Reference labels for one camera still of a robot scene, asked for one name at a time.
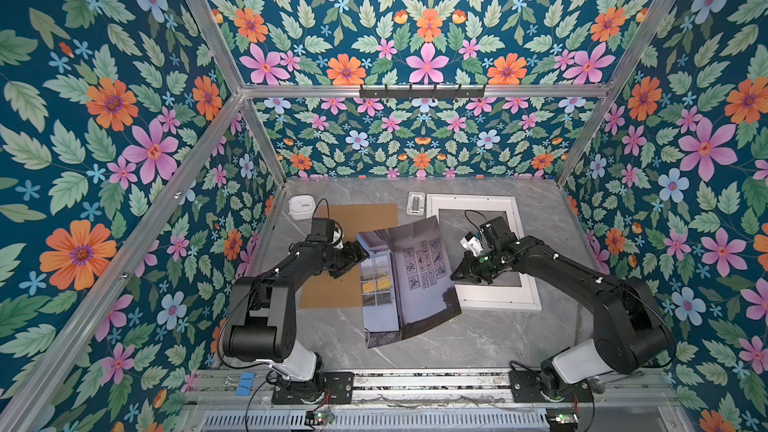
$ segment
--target white picture frame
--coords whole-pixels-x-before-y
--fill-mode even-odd
[[[441,210],[480,210],[504,212],[509,229],[523,237],[520,212],[514,197],[510,196],[467,196],[460,194],[427,194],[426,216],[436,216],[440,221]],[[456,293],[462,308],[503,309],[516,312],[540,312],[542,301],[538,296],[536,279],[520,274],[520,286],[487,286],[456,284]]]

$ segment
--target metal beam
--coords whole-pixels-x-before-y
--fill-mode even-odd
[[[241,90],[247,99],[265,99],[267,97],[360,97],[361,87],[357,86],[255,86],[246,85]],[[365,96],[378,98],[456,98],[477,97],[485,91],[486,97],[597,97],[608,96],[609,87],[603,83],[595,84],[520,84],[516,86],[459,86],[456,85],[408,85],[408,86],[364,86]]]
[[[234,57],[232,57],[232,54],[230,53],[230,48],[226,44],[224,36],[221,34],[221,29],[218,24],[216,24],[214,16],[210,12],[208,0],[186,1],[192,17],[200,28],[200,34],[202,34],[203,40],[205,40],[208,49],[214,56],[214,60],[219,66],[219,70],[221,70],[221,74],[224,76],[226,84],[233,95],[237,94],[245,82],[243,81],[243,76],[240,74],[240,69],[237,68]]]
[[[654,36],[656,36],[659,27],[661,27],[661,23],[664,21],[664,18],[669,13],[675,1],[676,0],[653,0],[653,2],[650,3],[645,20],[640,24],[638,32],[632,38],[626,51],[621,56],[619,64],[616,65],[616,69],[614,69],[613,74],[610,76],[608,81],[608,94],[598,102],[592,110],[589,119],[587,119],[587,123],[584,124],[576,142],[574,142],[574,146],[571,147],[571,150],[568,152],[568,158],[565,159],[565,163],[560,169],[560,172],[558,172],[556,179],[560,186],[563,186],[565,181],[568,180],[568,177],[576,167],[577,162],[584,154],[584,150],[587,149],[592,137],[594,137],[594,134],[600,128],[600,124],[603,123],[606,112],[608,112],[611,106],[616,102],[621,89],[631,77],[635,67],[638,66],[640,58],[643,56],[643,53],[645,53],[645,50],[648,48],[648,45],[653,40]]]
[[[152,242],[178,206],[179,197],[190,187],[224,131],[240,111],[241,103],[239,96],[231,97],[208,125],[110,265],[58,332],[48,352],[30,373],[29,379],[5,405],[0,414],[0,430],[28,432],[42,415],[43,409],[51,403],[74,363],[82,356],[85,346],[91,343],[101,319],[110,312],[136,267],[144,260]]]

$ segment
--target orange flower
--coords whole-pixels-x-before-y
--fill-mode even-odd
[[[553,160],[554,156],[551,153],[544,152],[543,154],[533,158],[532,165],[533,168],[547,168],[552,165]]]
[[[629,98],[628,105],[630,117],[643,121],[648,116],[652,116],[658,105],[656,101],[661,99],[661,89],[659,89],[659,80],[654,77],[646,77],[642,82],[635,85],[632,89],[632,97]]]
[[[488,83],[492,86],[519,84],[520,79],[528,73],[528,69],[523,69],[527,64],[528,62],[523,57],[518,58],[516,53],[507,54],[506,60],[499,57],[494,61],[494,66],[488,69],[488,77],[491,78]]]
[[[402,25],[408,22],[408,13],[404,10],[400,10],[399,12],[395,12],[395,22]]]
[[[424,170],[429,167],[429,160],[430,158],[427,154],[418,154],[416,158],[413,159],[413,165]]]
[[[624,14],[624,8],[621,7],[618,10],[616,7],[611,7],[606,10],[605,14],[598,15],[598,18],[594,20],[594,24],[590,28],[592,33],[592,40],[597,42],[605,42],[612,36],[619,33],[619,27],[621,27],[627,20]]]
[[[757,258],[757,261],[765,270],[768,270],[768,224],[763,224],[763,234],[765,235],[755,235],[755,243],[752,246],[758,252],[763,252],[763,254]]]
[[[207,120],[213,120],[219,114],[222,105],[219,87],[211,82],[208,76],[197,77],[194,84],[192,98],[197,100],[197,111]]]
[[[621,254],[624,251],[624,244],[626,243],[627,238],[624,237],[624,234],[621,230],[612,228],[608,231],[607,237],[605,239],[605,245],[608,246],[608,250],[610,250],[612,254]]]
[[[243,245],[243,234],[236,228],[230,230],[224,240],[224,256],[229,260],[235,260],[240,254],[240,246]]]
[[[312,168],[312,161],[303,154],[293,154],[293,157],[290,158],[290,163],[299,170],[309,170]]]
[[[730,117],[733,123],[751,124],[757,122],[760,113],[768,112],[768,79],[757,77],[754,82],[747,79],[739,84],[738,90],[732,90],[728,95],[728,104],[725,106],[725,115]]]
[[[219,347],[219,338],[221,337],[221,332],[224,331],[224,322],[226,322],[226,319],[221,319],[221,322],[216,326],[216,329],[214,330],[213,338],[214,340],[210,343],[210,352],[212,354],[217,354],[218,347]]]
[[[440,36],[440,27],[442,19],[437,15],[435,9],[427,9],[422,12],[422,16],[416,21],[418,30],[416,33],[424,39],[424,42],[432,42],[435,37]]]
[[[154,400],[152,400],[152,407],[156,409],[163,407],[163,404],[165,404],[165,399],[167,396],[168,396],[168,389],[162,389],[160,392],[158,392],[158,395],[154,396]]]
[[[91,86],[86,92],[91,99],[85,103],[88,113],[98,116],[96,123],[105,129],[112,126],[116,132],[125,130],[125,126],[134,123],[133,118],[139,115],[139,108],[134,105],[136,96],[117,79],[112,83],[104,77],[98,83],[99,88]]]
[[[574,210],[574,214],[578,215],[578,202],[576,202],[576,199],[568,196],[568,203],[571,204],[571,208]]]
[[[72,221],[69,232],[57,228],[45,239],[45,243],[55,252],[40,254],[40,270],[56,271],[49,281],[61,290],[72,285],[72,281],[75,290],[92,287],[94,274],[101,277],[109,265],[106,257],[113,257],[117,252],[114,240],[107,240],[109,235],[109,229],[102,224],[91,230],[88,220]]]
[[[736,432],[734,426],[725,420],[716,410],[704,410],[699,419],[699,426],[704,432]]]
[[[264,42],[270,31],[264,25],[264,19],[259,14],[254,14],[252,9],[237,9],[234,18],[235,27],[239,27],[237,32],[251,42]]]
[[[454,24],[464,24],[467,21],[466,12],[459,9],[454,10],[453,15],[451,15],[451,20],[453,20]]]
[[[328,61],[328,78],[333,80],[334,86],[361,86],[362,78],[366,76],[366,70],[360,67],[357,57],[350,58],[345,53],[339,54],[339,59]]]

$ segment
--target green leaf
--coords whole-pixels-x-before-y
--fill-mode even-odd
[[[45,117],[48,117],[48,111],[45,109],[46,102],[40,97],[40,91],[24,82],[7,82],[5,89],[5,100],[11,103],[11,108],[18,112],[22,120],[29,120],[38,132],[45,128]]]

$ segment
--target white container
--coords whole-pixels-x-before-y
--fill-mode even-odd
[[[294,220],[312,218],[315,211],[315,198],[312,196],[293,196],[288,203],[288,211]]]

